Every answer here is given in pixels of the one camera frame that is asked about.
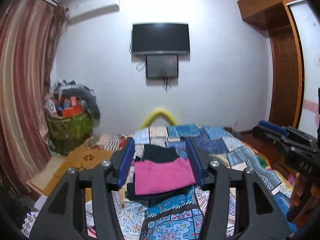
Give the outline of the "white air conditioner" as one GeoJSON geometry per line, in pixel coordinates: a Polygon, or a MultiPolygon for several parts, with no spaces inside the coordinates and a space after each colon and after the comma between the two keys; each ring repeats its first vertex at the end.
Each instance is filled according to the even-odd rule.
{"type": "Polygon", "coordinates": [[[120,0],[77,0],[70,3],[69,22],[71,25],[91,18],[119,11],[120,0]]]}

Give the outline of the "pink pants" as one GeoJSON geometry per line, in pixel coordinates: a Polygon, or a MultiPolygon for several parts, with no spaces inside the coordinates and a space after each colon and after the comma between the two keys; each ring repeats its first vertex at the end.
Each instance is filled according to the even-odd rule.
{"type": "Polygon", "coordinates": [[[135,163],[136,195],[166,193],[195,183],[190,162],[181,157],[169,163],[150,160],[135,163]]]}

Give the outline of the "yellow curved plush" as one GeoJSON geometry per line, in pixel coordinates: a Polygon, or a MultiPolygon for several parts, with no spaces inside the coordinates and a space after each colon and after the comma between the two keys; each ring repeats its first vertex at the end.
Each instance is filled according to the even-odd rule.
{"type": "Polygon", "coordinates": [[[173,117],[173,115],[164,108],[156,108],[154,109],[144,120],[141,129],[149,127],[155,120],[162,118],[164,119],[170,126],[177,126],[178,122],[173,117]]]}

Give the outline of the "patchwork patterned bed blanket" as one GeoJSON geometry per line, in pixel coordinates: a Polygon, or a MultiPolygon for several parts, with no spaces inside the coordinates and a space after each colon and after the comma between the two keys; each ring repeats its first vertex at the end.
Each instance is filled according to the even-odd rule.
{"type": "Polygon", "coordinates": [[[193,137],[212,160],[242,171],[252,168],[286,214],[292,186],[268,161],[224,128],[181,125],[133,133],[135,154],[121,190],[113,194],[125,239],[197,239],[209,192],[196,185],[185,139],[193,137]]]}

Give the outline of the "white wardrobe sliding door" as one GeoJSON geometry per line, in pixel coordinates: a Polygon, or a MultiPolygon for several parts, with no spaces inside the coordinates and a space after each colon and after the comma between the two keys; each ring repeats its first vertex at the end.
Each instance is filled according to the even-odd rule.
{"type": "Polygon", "coordinates": [[[319,128],[319,22],[306,2],[287,3],[298,30],[304,63],[303,104],[298,129],[317,137],[319,128]]]}

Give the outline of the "small black wall monitor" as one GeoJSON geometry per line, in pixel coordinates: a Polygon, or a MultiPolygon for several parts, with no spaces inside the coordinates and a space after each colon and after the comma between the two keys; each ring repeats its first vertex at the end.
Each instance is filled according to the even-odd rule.
{"type": "Polygon", "coordinates": [[[178,78],[177,55],[147,55],[147,79],[176,79],[178,78]]]}

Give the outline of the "grey neck pillow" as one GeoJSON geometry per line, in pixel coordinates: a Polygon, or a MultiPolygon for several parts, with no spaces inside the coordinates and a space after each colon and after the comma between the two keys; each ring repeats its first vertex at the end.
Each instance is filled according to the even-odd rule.
{"type": "Polygon", "coordinates": [[[95,96],[90,92],[90,90],[84,87],[76,87],[64,89],[62,91],[62,96],[64,98],[76,97],[77,99],[84,100],[87,104],[87,110],[90,111],[94,119],[100,119],[100,110],[97,106],[95,96]]]}

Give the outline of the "brown wooden door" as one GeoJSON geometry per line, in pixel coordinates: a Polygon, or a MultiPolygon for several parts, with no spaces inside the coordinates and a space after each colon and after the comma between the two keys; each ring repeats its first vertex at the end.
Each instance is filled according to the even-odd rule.
{"type": "Polygon", "coordinates": [[[298,100],[298,59],[295,39],[289,25],[269,31],[273,87],[269,122],[278,126],[295,126],[298,100]]]}

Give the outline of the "large black wall television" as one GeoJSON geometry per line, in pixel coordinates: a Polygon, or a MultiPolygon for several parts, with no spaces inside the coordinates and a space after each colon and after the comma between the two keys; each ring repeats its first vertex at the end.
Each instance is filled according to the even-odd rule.
{"type": "Polygon", "coordinates": [[[131,53],[134,55],[190,53],[189,25],[142,23],[132,25],[131,53]]]}

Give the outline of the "wooden overhead cabinet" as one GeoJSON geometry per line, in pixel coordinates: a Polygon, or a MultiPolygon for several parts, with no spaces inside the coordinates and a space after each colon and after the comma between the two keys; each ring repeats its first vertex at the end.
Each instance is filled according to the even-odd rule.
{"type": "Polygon", "coordinates": [[[239,0],[242,20],[260,30],[270,30],[290,23],[287,3],[297,0],[239,0]]]}

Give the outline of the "dark navy folded garment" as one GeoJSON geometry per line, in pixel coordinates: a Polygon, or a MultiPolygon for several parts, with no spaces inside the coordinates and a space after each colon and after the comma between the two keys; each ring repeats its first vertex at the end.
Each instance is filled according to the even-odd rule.
{"type": "Polygon", "coordinates": [[[160,194],[152,194],[152,195],[136,195],[135,194],[135,163],[139,161],[150,160],[154,163],[169,163],[177,158],[179,158],[175,148],[163,148],[156,145],[145,145],[144,146],[144,153],[141,158],[136,157],[134,162],[134,174],[133,174],[133,182],[127,184],[127,192],[126,197],[131,201],[147,201],[151,202],[152,205],[160,203],[168,198],[184,195],[187,194],[191,186],[186,186],[181,189],[169,191],[166,193],[160,194]]]}

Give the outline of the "green storage basket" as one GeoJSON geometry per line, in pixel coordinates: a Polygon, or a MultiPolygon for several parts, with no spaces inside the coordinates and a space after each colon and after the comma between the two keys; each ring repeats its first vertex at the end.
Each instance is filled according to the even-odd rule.
{"type": "Polygon", "coordinates": [[[47,118],[49,137],[55,152],[67,156],[93,133],[91,118],[86,113],[66,119],[47,118]]]}

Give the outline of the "orange box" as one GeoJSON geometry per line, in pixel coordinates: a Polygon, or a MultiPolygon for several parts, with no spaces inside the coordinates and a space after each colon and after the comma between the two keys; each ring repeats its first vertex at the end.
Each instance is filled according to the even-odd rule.
{"type": "Polygon", "coordinates": [[[71,117],[76,116],[80,113],[82,113],[82,108],[80,106],[73,106],[73,107],[63,109],[62,110],[62,117],[64,119],[71,118],[71,117]]]}

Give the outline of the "striped red curtain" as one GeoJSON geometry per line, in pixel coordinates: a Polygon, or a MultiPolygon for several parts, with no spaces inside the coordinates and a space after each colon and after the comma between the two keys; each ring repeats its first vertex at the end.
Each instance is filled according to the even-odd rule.
{"type": "Polygon", "coordinates": [[[13,0],[1,18],[1,167],[20,194],[51,158],[45,97],[67,8],[13,0]]]}

